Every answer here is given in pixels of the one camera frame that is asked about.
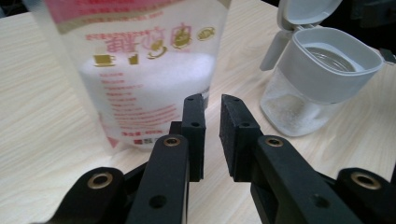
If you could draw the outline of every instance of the white container lid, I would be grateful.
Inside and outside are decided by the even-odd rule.
[[[328,18],[342,0],[281,0],[277,12],[278,26],[293,31],[296,25],[318,25]]]

